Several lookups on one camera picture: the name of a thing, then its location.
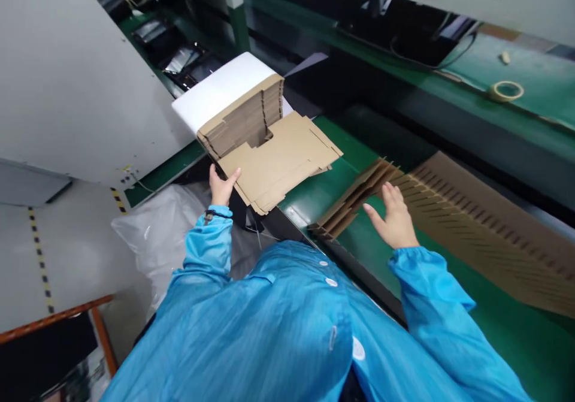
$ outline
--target white plastic bag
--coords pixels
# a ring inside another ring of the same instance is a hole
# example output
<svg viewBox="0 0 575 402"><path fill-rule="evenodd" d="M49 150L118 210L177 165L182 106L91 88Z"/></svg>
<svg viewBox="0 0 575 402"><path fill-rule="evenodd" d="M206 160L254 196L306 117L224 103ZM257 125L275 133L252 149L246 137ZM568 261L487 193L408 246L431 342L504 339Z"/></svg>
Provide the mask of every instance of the white plastic bag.
<svg viewBox="0 0 575 402"><path fill-rule="evenodd" d="M152 281L151 313L164 300L172 272L182 267L186 233L205 209L186 188L170 185L138 209L112 220L112 228L136 254L138 270Z"/></svg>
<svg viewBox="0 0 575 402"><path fill-rule="evenodd" d="M112 220L112 228L136 254L138 270L152 282L148 318L164 300L173 271L182 267L187 232L210 202L207 183L170 185L128 215ZM255 266L260 252L257 236L234 225L229 275L235 280L242 279Z"/></svg>

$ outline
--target cardboard divider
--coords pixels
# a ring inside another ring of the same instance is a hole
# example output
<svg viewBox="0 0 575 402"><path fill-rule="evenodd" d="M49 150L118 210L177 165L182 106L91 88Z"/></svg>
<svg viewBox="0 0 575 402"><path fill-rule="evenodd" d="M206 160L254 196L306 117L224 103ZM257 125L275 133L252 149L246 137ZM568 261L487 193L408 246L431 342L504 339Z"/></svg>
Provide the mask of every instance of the cardboard divider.
<svg viewBox="0 0 575 402"><path fill-rule="evenodd" d="M575 245L441 152L392 181L414 224L517 300L575 318Z"/></svg>
<svg viewBox="0 0 575 402"><path fill-rule="evenodd" d="M382 185L398 174L402 173L392 163L377 158L358 174L353 184L317 223L308 228L324 237L337 238L353 222L365 200L381 191Z"/></svg>

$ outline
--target wrist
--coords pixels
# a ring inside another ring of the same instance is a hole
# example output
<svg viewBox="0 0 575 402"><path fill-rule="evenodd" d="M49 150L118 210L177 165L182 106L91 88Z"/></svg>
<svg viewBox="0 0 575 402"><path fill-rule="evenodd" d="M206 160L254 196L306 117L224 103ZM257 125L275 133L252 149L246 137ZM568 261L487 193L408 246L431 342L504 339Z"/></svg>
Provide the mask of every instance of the wrist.
<svg viewBox="0 0 575 402"><path fill-rule="evenodd" d="M210 206L208 207L208 210L213 210L216 213L221 213L224 214L226 216L229 216L232 214L232 211L229 209L229 207L227 205L222 205L222 204L210 204Z"/></svg>
<svg viewBox="0 0 575 402"><path fill-rule="evenodd" d="M421 247L421 245L419 244L418 241L398 244L398 245L394 246L393 248L394 248L394 250L398 250L398 249L409 249L409 248L416 248L416 247Z"/></svg>

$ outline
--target masking tape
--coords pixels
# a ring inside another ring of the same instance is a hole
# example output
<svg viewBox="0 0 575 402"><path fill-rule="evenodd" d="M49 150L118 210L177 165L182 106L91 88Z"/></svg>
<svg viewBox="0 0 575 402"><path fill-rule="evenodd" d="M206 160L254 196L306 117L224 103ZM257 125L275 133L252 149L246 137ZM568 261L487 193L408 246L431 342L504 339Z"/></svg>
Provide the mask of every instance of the masking tape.
<svg viewBox="0 0 575 402"><path fill-rule="evenodd" d="M525 91L523 86L514 81L499 81L493 84L487 93L494 101L509 102L522 97Z"/></svg>

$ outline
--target white button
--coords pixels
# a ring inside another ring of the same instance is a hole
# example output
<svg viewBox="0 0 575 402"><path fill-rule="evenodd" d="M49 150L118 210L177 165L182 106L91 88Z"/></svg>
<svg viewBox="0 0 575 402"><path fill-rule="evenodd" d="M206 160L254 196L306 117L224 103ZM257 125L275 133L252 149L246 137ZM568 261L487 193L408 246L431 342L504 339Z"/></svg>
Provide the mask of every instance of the white button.
<svg viewBox="0 0 575 402"><path fill-rule="evenodd" d="M355 336L353 337L353 358L359 361L365 360L364 346Z"/></svg>

